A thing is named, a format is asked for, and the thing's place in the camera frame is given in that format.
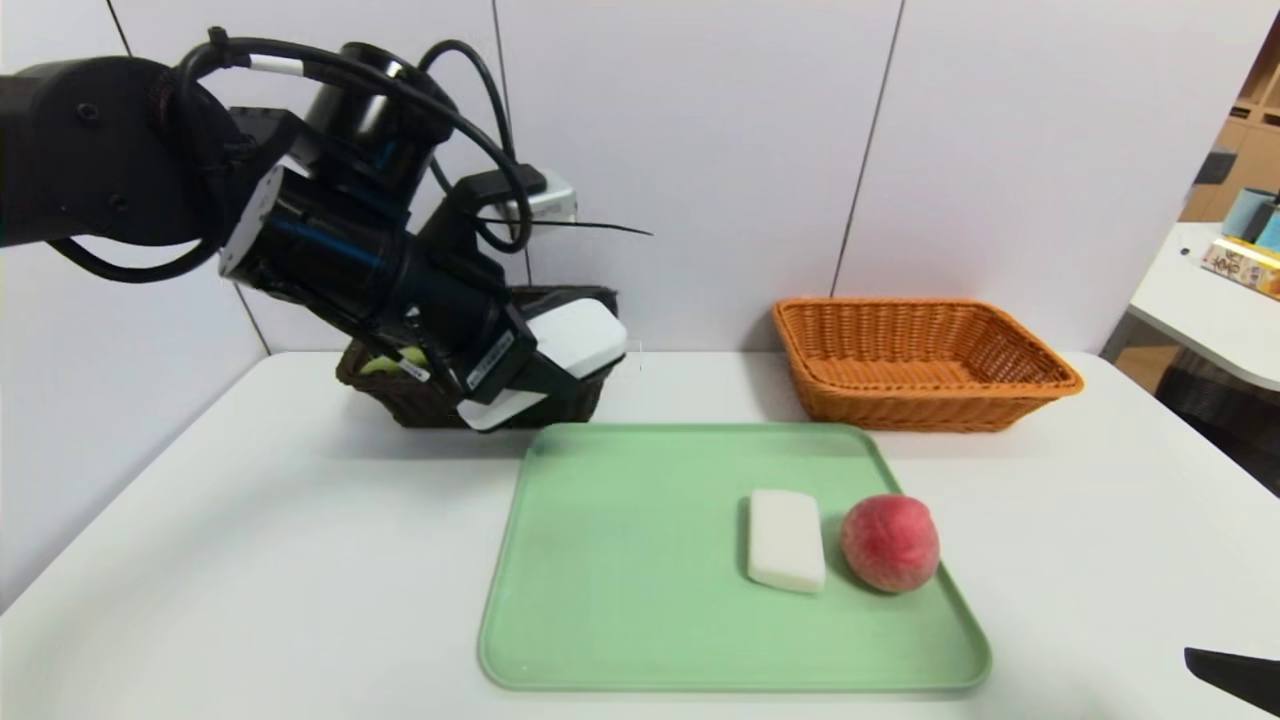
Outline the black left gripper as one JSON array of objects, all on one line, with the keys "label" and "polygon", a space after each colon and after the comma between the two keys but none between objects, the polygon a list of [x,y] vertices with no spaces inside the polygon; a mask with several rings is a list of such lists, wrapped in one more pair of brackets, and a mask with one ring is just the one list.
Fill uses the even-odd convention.
[{"label": "black left gripper", "polygon": [[424,351],[431,378],[456,397],[490,404],[508,384],[541,396],[516,416],[573,415],[579,378],[540,352],[531,355],[536,341],[513,305],[504,270],[484,254],[411,251],[392,291],[392,318],[403,340]]}]

